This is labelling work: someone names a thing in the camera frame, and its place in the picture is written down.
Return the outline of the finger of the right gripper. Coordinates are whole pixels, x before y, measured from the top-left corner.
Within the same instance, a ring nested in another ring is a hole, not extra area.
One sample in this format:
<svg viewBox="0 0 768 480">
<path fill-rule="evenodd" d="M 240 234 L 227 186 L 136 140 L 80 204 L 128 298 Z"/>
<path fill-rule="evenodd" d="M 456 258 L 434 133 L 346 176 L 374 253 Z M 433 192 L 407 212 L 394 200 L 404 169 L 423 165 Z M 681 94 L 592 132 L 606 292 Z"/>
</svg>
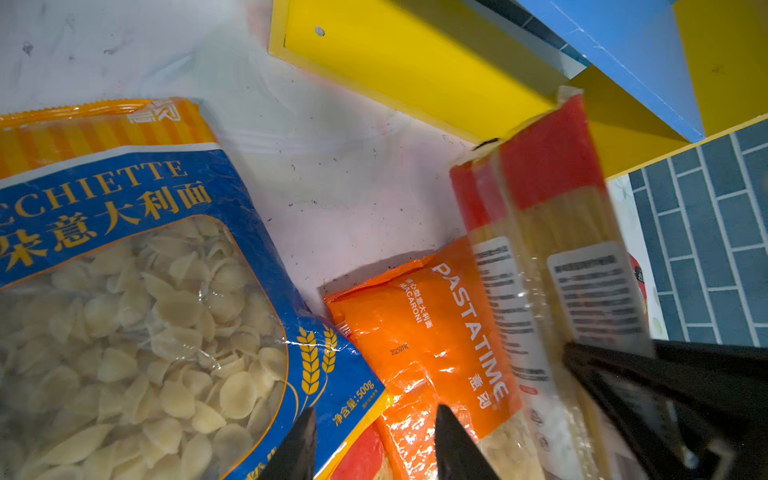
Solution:
<svg viewBox="0 0 768 480">
<path fill-rule="evenodd" d="M 568 343 L 563 362 L 617 427 L 651 479 L 764 479 L 767 476 L 767 351 L 659 341 L 653 358 Z M 619 397 L 625 381 L 670 402 L 678 445 Z"/>
</svg>

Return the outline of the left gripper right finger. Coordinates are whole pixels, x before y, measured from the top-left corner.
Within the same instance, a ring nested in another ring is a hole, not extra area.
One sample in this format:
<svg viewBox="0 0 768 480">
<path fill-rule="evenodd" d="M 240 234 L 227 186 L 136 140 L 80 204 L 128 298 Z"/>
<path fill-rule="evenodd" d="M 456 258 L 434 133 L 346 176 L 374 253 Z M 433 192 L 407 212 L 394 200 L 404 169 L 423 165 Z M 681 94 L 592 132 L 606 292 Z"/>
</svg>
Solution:
<svg viewBox="0 0 768 480">
<path fill-rule="evenodd" d="M 498 475 L 445 404 L 438 405 L 434 439 L 438 479 L 498 480 Z"/>
</svg>

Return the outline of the red spaghetti pack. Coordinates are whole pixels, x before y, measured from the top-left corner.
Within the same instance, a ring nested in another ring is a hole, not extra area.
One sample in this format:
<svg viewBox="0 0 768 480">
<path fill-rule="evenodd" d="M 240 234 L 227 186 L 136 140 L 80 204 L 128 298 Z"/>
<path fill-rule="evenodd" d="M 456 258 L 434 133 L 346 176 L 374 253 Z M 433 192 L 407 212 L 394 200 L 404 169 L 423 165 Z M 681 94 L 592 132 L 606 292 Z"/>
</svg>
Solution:
<svg viewBox="0 0 768 480">
<path fill-rule="evenodd" d="M 630 259 L 630 265 L 631 265 L 631 268 L 632 268 L 632 272 L 633 272 L 633 275 L 634 275 L 634 277 L 636 279 L 636 282 L 637 282 L 637 285 L 638 285 L 638 288 L 639 288 L 639 291 L 640 291 L 641 299 L 643 301 L 643 309 L 644 309 L 645 320 L 648 320 L 649 319 L 648 298 L 647 298 L 647 291 L 646 291 L 646 285 L 645 285 L 643 270 L 642 270 L 642 267 L 641 267 L 640 263 L 638 262 L 638 260 L 633 255 L 629 255 L 629 259 Z"/>
<path fill-rule="evenodd" d="M 654 356 L 580 90 L 450 171 L 525 422 L 549 479 L 642 479 L 565 367 L 570 342 Z"/>
</svg>

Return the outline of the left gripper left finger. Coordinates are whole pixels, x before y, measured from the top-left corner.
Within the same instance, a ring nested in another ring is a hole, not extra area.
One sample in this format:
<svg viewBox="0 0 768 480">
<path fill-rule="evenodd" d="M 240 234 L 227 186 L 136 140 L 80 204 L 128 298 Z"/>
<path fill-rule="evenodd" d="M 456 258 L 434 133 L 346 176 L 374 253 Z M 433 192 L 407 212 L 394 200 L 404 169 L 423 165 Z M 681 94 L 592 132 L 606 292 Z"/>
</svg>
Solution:
<svg viewBox="0 0 768 480">
<path fill-rule="evenodd" d="M 312 480 L 315 475 L 316 449 L 316 413 L 310 407 L 296 419 L 258 479 Z"/>
</svg>

